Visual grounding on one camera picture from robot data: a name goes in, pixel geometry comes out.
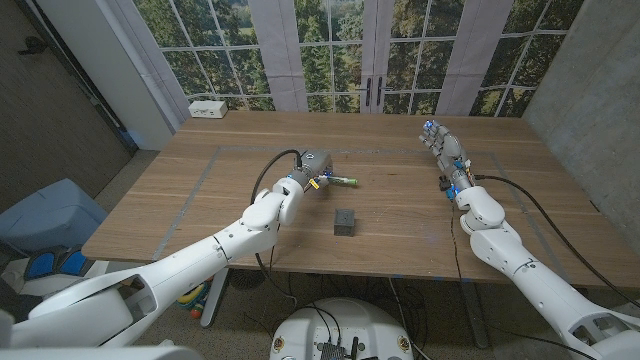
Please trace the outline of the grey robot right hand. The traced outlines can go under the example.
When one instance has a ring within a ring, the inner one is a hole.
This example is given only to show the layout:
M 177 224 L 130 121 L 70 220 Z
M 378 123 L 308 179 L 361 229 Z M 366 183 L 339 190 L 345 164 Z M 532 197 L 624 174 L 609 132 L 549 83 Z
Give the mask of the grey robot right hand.
M 453 199 L 461 191 L 474 186 L 466 150 L 446 126 L 436 120 L 427 120 L 419 139 L 436 158 L 436 164 L 442 171 L 439 187 L 449 198 Z

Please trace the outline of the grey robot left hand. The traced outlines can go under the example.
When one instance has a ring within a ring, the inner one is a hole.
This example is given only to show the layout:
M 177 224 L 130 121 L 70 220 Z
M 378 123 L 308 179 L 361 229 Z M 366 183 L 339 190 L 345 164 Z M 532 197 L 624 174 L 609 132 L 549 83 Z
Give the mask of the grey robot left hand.
M 319 189 L 329 184 L 333 173 L 333 161 L 329 153 L 308 150 L 301 155 L 301 166 L 295 167 L 288 175 L 303 188 Z

